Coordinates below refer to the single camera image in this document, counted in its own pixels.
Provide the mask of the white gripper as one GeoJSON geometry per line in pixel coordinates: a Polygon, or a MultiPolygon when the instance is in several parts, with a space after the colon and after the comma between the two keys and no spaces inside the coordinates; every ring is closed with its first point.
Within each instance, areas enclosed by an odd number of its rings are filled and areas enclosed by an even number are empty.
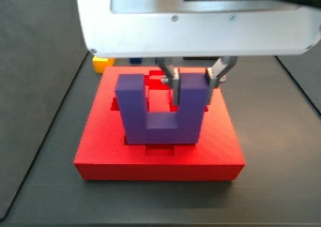
{"type": "MultiPolygon", "coordinates": [[[[321,40],[321,0],[76,0],[100,57],[222,56],[206,68],[207,103],[242,55],[292,55],[321,40]]],[[[156,59],[179,105],[179,68],[156,59]]]]}

